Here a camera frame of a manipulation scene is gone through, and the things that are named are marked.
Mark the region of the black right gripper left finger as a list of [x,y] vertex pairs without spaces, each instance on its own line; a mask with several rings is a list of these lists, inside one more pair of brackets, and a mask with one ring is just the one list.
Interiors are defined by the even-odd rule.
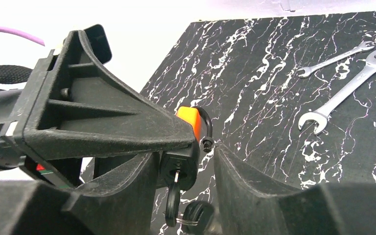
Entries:
[[159,160],[138,154],[76,189],[0,181],[0,235],[146,235]]

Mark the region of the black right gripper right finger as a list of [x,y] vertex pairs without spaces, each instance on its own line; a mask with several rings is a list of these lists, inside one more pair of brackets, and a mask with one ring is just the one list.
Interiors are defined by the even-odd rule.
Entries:
[[225,235],[376,235],[376,183],[321,183],[298,189],[214,148]]

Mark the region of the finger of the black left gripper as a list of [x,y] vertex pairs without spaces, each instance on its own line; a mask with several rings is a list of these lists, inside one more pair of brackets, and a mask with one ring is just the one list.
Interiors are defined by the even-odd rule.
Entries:
[[97,59],[102,64],[109,62],[112,59],[112,52],[104,27],[100,24],[95,24],[84,29],[84,31]]

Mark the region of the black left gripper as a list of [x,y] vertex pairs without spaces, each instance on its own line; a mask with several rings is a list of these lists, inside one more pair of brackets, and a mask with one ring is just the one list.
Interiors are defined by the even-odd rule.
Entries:
[[17,168],[76,187],[83,157],[183,148],[192,127],[126,85],[97,59],[86,33],[39,61],[25,90],[0,93],[0,170]]

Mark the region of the orange black padlock with keys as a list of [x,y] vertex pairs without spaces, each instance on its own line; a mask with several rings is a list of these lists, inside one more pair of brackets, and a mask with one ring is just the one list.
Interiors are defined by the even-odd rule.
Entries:
[[202,235],[213,219],[214,207],[208,202],[196,200],[190,202],[180,214],[179,205],[181,191],[191,189],[196,182],[200,151],[209,153],[212,150],[212,119],[206,110],[199,106],[182,106],[176,116],[192,127],[195,139],[184,148],[165,151],[162,155],[160,176],[168,187],[165,222],[169,227],[180,223],[184,233]]

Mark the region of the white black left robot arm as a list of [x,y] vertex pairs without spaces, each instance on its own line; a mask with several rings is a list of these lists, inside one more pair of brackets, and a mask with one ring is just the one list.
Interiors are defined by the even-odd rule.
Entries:
[[60,188],[82,184],[84,158],[184,149],[193,127],[105,68],[112,52],[103,26],[71,31],[35,68],[0,66],[0,171],[20,168]]

